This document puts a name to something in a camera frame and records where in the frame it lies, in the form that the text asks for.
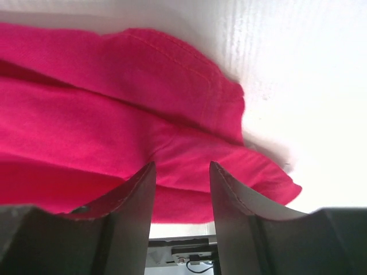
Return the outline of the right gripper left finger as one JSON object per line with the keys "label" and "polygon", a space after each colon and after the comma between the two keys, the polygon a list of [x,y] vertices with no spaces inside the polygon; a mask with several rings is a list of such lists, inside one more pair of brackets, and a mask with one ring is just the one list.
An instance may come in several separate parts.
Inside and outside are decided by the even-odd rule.
{"label": "right gripper left finger", "polygon": [[155,187],[149,163],[69,214],[1,207],[1,273],[143,274]]}

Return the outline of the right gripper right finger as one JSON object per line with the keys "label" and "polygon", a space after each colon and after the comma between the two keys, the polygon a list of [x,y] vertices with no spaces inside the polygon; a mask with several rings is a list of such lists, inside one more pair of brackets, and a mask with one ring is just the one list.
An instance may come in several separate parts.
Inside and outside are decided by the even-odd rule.
{"label": "right gripper right finger", "polygon": [[245,186],[210,164],[222,274],[365,274],[366,209],[306,214]]}

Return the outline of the magenta t shirt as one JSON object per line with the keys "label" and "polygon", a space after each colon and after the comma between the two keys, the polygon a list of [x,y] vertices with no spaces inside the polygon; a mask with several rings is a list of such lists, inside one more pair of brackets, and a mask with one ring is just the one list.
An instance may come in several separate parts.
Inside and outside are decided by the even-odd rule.
{"label": "magenta t shirt", "polygon": [[247,148],[242,87],[187,43],[1,23],[1,203],[66,213],[149,162],[155,223],[213,220],[209,165],[286,205],[301,187]]}

